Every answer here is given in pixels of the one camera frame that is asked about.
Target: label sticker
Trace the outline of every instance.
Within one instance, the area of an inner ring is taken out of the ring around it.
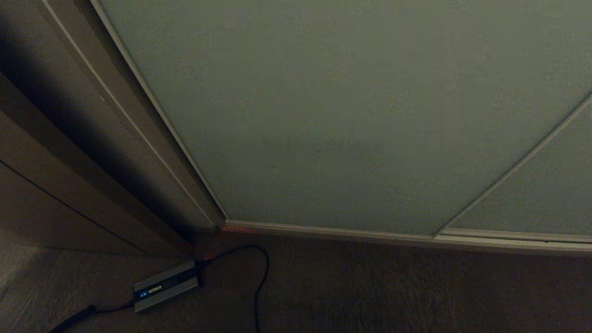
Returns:
[[[160,289],[162,289],[162,286],[154,287],[154,288],[148,290],[148,294],[152,294],[153,292],[158,291]]]

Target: laptop charger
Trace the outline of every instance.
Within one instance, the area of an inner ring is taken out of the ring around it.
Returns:
[[[134,283],[134,312],[144,312],[175,296],[202,287],[201,268],[195,260]]]

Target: black cable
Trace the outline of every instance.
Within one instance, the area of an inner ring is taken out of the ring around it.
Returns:
[[[261,292],[261,288],[263,288],[263,284],[265,284],[265,280],[267,280],[267,274],[269,273],[269,255],[267,254],[267,251],[265,251],[264,248],[262,248],[259,245],[245,245],[245,246],[241,246],[238,247],[236,249],[232,249],[229,251],[226,251],[212,259],[209,260],[204,260],[202,261],[203,264],[208,265],[209,263],[211,263],[214,260],[218,260],[220,258],[226,257],[229,254],[233,254],[235,252],[244,250],[244,249],[258,249],[259,251],[261,251],[263,253],[263,255],[265,256],[265,273],[263,274],[263,278],[261,279],[261,282],[259,283],[259,287],[257,287],[257,291],[255,291],[255,299],[253,302],[253,314],[255,316],[255,331],[257,333],[260,333],[260,328],[259,328],[259,292]]]
[[[129,309],[132,306],[134,306],[134,303],[132,301],[129,301],[126,304],[123,304],[119,308],[110,309],[110,310],[97,310],[96,306],[89,305],[86,309],[78,312],[77,314],[75,314],[75,315],[71,316],[70,318],[66,319],[65,321],[63,321],[58,326],[54,327],[51,331],[49,331],[49,333],[61,333],[65,330],[67,330],[70,326],[74,325],[75,323],[83,320],[84,318],[86,318],[94,313],[102,314],[102,313],[121,311],[121,310]]]

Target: power adapter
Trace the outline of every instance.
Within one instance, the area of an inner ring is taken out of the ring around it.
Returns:
[[[134,312],[144,312],[196,287],[203,287],[202,262],[190,260],[168,271],[134,283]]]
[[[263,288],[263,284],[267,279],[269,273],[269,255],[267,251],[259,245],[245,245],[227,252],[224,252],[210,260],[190,260],[184,264],[181,264],[175,268],[171,268],[168,271],[159,273],[153,277],[149,277],[140,282],[134,283],[133,298],[131,301],[123,304],[119,308],[109,310],[98,310],[96,306],[89,305],[86,309],[76,313],[70,318],[66,319],[58,326],[54,327],[49,333],[61,333],[70,328],[75,323],[85,319],[86,317],[93,314],[111,313],[115,311],[121,311],[134,308],[135,313],[144,312],[156,305],[162,304],[163,302],[178,296],[182,293],[188,292],[196,287],[203,287],[203,281],[201,279],[201,270],[208,266],[215,260],[226,257],[227,255],[233,254],[237,251],[244,249],[256,249],[260,251],[265,257],[265,272],[255,291],[255,298],[253,299],[253,317],[255,319],[255,331],[260,332],[259,328],[259,311],[258,311],[258,299],[259,292]]]

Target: baseboard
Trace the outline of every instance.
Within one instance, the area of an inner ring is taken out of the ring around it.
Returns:
[[[227,220],[225,226],[223,227],[223,231],[295,236],[302,238],[337,239],[342,241],[369,242],[425,248],[461,249],[467,251],[550,255],[592,254],[592,244],[588,244],[586,242],[493,238],[491,237],[491,233],[489,233],[488,237],[458,235],[429,236],[339,228],[322,228],[314,226],[284,225],[277,223],[242,220]]]
[[[561,233],[535,233],[516,231],[479,230],[464,228],[446,228],[440,233],[443,236],[464,236],[477,238],[516,239],[521,241],[544,241],[562,243],[592,244],[592,236],[565,235]]]

